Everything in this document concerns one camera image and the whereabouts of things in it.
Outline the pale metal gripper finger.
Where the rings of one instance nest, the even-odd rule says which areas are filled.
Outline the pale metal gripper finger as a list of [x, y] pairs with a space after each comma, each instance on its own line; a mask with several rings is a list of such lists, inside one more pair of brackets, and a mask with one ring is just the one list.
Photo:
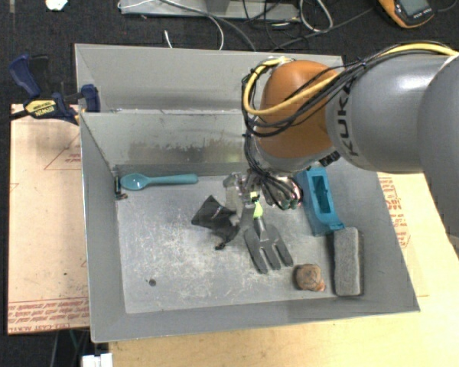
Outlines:
[[239, 194], [235, 188], [226, 189], [225, 207], [234, 213], [239, 211]]
[[239, 231], [245, 232], [253, 225], [254, 204], [245, 203], [243, 205], [242, 215], [239, 221]]

